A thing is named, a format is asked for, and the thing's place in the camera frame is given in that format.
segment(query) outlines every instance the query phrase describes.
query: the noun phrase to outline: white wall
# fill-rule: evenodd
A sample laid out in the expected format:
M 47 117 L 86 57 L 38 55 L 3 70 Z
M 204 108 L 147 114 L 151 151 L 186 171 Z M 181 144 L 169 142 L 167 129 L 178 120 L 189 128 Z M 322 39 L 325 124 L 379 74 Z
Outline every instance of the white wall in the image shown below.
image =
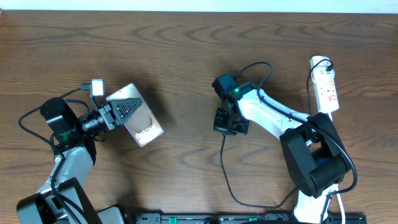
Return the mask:
M 398 13 L 398 0 L 0 0 L 33 10 Z

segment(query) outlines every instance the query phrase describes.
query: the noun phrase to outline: power strip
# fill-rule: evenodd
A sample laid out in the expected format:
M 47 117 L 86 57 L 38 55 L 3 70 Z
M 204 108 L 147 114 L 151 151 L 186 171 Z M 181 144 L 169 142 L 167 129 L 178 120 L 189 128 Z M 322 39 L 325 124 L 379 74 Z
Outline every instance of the power strip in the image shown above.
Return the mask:
M 329 59 L 325 56 L 314 56 L 310 60 L 311 68 L 322 59 Z M 311 73 L 311 79 L 315 89 L 318 111 L 329 114 L 336 111 L 338 106 L 337 92 L 335 86 L 335 70 L 327 71 L 330 62 L 323 61 L 315 67 Z

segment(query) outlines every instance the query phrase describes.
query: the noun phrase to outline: white logo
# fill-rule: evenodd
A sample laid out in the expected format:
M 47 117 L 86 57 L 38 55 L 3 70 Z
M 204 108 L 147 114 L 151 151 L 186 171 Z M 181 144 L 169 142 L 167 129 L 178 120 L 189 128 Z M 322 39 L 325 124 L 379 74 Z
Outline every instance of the white logo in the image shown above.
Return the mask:
M 136 138 L 141 138 L 144 137 L 145 134 L 147 134 L 148 132 L 150 132 L 152 130 L 152 128 L 154 127 L 154 125 L 149 126 L 148 128 L 142 130 L 140 133 L 136 134 Z

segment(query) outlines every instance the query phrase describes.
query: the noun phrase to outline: wood grain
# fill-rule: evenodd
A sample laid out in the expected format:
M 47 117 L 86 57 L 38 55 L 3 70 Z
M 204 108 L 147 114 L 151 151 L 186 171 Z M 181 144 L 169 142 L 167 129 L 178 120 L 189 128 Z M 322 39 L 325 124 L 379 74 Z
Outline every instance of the wood grain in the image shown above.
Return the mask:
M 249 63 L 272 62 L 266 92 L 306 111 L 308 60 L 317 54 L 335 64 L 335 126 L 359 173 L 358 186 L 343 195 L 345 209 L 365 213 L 369 223 L 396 223 L 397 15 L 63 11 L 9 11 L 0 18 L 1 223 L 19 222 L 17 202 L 53 168 L 51 150 L 17 119 L 92 78 L 104 79 L 106 93 L 136 84 L 165 129 L 144 148 L 124 129 L 97 144 L 85 186 L 96 209 L 121 203 L 165 213 L 265 212 L 234 203 L 226 188 L 221 135 L 212 130 L 221 103 L 211 83 Z M 266 72 L 258 66 L 240 82 L 259 82 Z M 85 93 L 73 98 L 88 102 Z M 51 134 L 38 113 L 24 123 Z M 278 140 L 254 123 L 247 136 L 227 138 L 224 156 L 244 202 L 273 205 L 294 187 Z M 341 187 L 351 181 L 350 173 Z

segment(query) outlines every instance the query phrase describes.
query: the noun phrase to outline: tabletop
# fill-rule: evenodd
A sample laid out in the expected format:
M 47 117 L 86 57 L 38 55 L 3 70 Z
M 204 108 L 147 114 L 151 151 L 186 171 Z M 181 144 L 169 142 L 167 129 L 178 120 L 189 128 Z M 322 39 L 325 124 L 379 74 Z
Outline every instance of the tabletop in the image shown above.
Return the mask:
M 104 80 L 107 95 L 135 84 L 165 129 L 143 148 L 124 128 L 96 143 L 85 185 L 95 209 L 119 203 L 135 212 L 266 212 L 229 195 L 222 138 L 213 131 L 221 101 L 211 83 L 250 63 L 271 62 L 275 72 L 263 89 L 308 113 L 305 81 L 314 55 L 335 64 L 340 109 L 333 120 L 358 170 L 358 185 L 342 195 L 345 210 L 364 213 L 369 223 L 396 223 L 397 15 L 83 11 L 0 17 L 0 222 L 19 222 L 18 201 L 34 194 L 54 166 L 51 148 L 18 127 L 18 118 L 92 78 Z M 267 72 L 253 67 L 238 83 L 259 83 Z M 70 98 L 90 102 L 85 92 Z M 39 113 L 24 124 L 51 135 Z M 226 138 L 224 166 L 246 203 L 276 205 L 294 188 L 280 142 L 253 122 L 246 136 Z M 340 188 L 352 179 L 350 172 Z M 296 202 L 297 194 L 282 209 Z M 339 212 L 336 200 L 330 210 Z

